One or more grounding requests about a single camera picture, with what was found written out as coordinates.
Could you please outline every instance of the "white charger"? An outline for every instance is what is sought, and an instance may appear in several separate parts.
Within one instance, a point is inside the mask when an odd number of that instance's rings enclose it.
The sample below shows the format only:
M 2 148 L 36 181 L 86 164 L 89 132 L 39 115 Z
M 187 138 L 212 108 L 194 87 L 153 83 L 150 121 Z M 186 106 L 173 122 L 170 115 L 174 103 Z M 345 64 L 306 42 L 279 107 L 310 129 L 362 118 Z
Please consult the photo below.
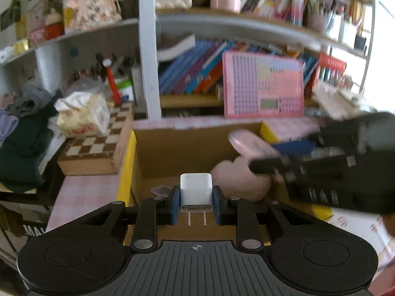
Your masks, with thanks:
M 206 212 L 213 210 L 211 174 L 182 174 L 180 189 L 181 211 L 188 213 L 188 226 L 191 225 L 191 213 L 203 213 L 206 226 Z

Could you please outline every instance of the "pink checkered tablecloth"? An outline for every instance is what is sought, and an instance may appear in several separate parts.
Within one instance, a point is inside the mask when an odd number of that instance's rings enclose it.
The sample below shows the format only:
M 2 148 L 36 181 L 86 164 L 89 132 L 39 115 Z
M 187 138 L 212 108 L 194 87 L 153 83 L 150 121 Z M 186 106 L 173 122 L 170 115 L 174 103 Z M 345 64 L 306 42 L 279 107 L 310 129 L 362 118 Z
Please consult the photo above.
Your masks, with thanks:
M 220 116 L 165 118 L 133 122 L 133 129 L 194 129 L 264 121 L 281 141 L 289 141 L 319 130 L 315 118 L 225 119 Z M 47 231 L 81 217 L 116 200 L 118 175 L 66 177 L 53 207 Z

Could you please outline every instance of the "grey cloth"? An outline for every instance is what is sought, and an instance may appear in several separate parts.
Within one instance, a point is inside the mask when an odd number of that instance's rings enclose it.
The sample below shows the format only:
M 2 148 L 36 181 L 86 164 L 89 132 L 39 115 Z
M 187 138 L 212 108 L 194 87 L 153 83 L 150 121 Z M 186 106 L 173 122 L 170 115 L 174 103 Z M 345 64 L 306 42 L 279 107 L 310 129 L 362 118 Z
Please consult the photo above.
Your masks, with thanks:
M 6 111 L 17 118 L 21 118 L 38 113 L 50 101 L 51 95 L 47 90 L 37 88 L 32 84 L 25 84 L 19 97 L 6 108 Z
M 18 118 L 0 108 L 0 144 L 15 130 Z

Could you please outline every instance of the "grey ridged panel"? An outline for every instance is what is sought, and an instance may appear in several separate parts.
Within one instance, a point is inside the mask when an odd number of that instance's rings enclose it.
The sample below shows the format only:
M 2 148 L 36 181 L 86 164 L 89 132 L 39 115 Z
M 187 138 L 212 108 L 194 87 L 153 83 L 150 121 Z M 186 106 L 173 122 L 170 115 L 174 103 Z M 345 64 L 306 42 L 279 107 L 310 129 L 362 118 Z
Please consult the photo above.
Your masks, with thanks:
M 31 292 L 28 296 L 39 296 Z M 112 283 L 86 296 L 307 296 L 284 284 L 258 255 L 229 241 L 166 241 L 160 250 L 136 255 Z M 351 296 L 370 296 L 358 291 Z

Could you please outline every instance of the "pink plush toy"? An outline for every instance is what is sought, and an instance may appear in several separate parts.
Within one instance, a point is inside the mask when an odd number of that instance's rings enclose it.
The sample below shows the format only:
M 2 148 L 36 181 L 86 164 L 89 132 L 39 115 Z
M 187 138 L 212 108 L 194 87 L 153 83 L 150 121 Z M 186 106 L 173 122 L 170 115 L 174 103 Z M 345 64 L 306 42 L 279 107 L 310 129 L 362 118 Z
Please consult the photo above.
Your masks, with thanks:
M 270 176 L 256 176 L 248 168 L 254 158 L 279 157 L 280 153 L 267 142 L 248 130 L 232 131 L 228 139 L 241 154 L 234 162 L 225 160 L 211 171 L 214 185 L 221 187 L 225 197 L 240 197 L 260 201 L 266 197 L 271 186 Z

